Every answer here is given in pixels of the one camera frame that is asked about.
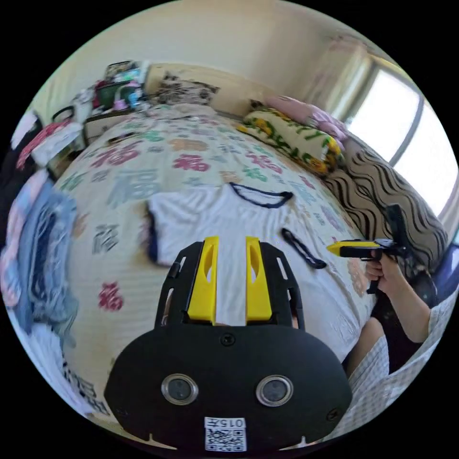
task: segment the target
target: plaid shirt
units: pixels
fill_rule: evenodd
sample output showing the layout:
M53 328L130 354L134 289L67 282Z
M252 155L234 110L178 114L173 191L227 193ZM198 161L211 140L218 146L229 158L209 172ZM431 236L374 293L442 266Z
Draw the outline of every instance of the plaid shirt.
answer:
M370 422L411 384L437 347L459 291L432 308L429 335L418 351L399 370L389 373L387 341L380 338L350 377L353 399L347 412L331 434L321 441L344 435Z

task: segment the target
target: navy collar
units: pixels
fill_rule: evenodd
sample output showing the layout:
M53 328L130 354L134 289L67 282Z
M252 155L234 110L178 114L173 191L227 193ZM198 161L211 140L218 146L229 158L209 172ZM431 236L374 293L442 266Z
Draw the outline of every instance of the navy collar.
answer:
M266 209L278 209L279 207L282 207L288 200L293 198L293 193L291 193L290 191L283 191L282 193L272 193L272 192L269 192L269 191L257 190L256 188L251 188L250 186L239 185L239 184L234 183L234 182L229 182L228 185L230 185L231 188L233 189L233 191L241 199L244 199L244 201L250 202L250 203L252 203L252 204L254 204L256 206L259 206L259 207L264 207ZM252 201L251 199L245 197L239 191L239 188L244 188L244 189L249 190L249 191L255 191L255 192L260 193L261 195L265 195L265 196L277 196L277 197L282 198L282 199L279 202L276 202L274 204L272 204L272 203L262 204L260 202Z

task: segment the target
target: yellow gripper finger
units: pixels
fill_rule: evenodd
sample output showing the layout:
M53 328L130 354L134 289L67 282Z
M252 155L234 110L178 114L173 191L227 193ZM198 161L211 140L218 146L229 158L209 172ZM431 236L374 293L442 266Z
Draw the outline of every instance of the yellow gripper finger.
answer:
M200 322L210 322L212 325L215 325L217 311L218 253L218 236L205 238L190 305L188 307L188 316L190 319ZM208 280L209 270L211 270L210 280Z
M269 300L268 283L263 266L258 238L247 236L246 247L246 324L269 321L273 314Z
M340 256L342 248L363 248L363 249L378 249L380 245L377 242L369 240L357 240L357 241L338 241L327 247L327 250L333 255Z

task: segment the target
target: qr code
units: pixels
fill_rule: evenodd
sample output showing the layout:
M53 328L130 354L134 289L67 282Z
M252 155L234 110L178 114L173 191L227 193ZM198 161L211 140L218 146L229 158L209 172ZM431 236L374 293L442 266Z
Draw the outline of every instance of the qr code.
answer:
M245 429L206 429L206 450L238 452L247 451Z

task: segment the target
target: headboard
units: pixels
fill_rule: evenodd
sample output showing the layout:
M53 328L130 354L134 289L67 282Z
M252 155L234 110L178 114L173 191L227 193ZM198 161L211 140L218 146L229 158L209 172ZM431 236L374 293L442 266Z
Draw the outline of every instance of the headboard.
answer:
M214 97L211 107L220 112L245 116L250 111L250 99L263 100L275 95L267 86L247 80L241 76L210 67L186 64L152 64L145 79L145 92L152 94L159 87L166 70L183 80L201 81L218 86L220 91Z

